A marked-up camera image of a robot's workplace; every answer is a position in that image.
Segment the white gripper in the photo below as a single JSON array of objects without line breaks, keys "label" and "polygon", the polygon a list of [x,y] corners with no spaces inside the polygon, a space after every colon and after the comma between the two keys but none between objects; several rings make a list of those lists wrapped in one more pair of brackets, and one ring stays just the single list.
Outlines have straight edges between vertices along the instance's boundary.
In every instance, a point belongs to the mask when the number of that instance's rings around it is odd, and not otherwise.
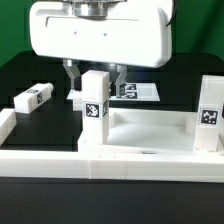
[{"label": "white gripper", "polygon": [[173,0],[113,2],[104,18],[79,17],[73,9],[69,1],[40,1],[30,9],[32,48],[41,56],[65,58],[72,90],[81,90],[77,60],[123,64],[115,82],[121,97],[126,65],[156,68],[171,58]]}]

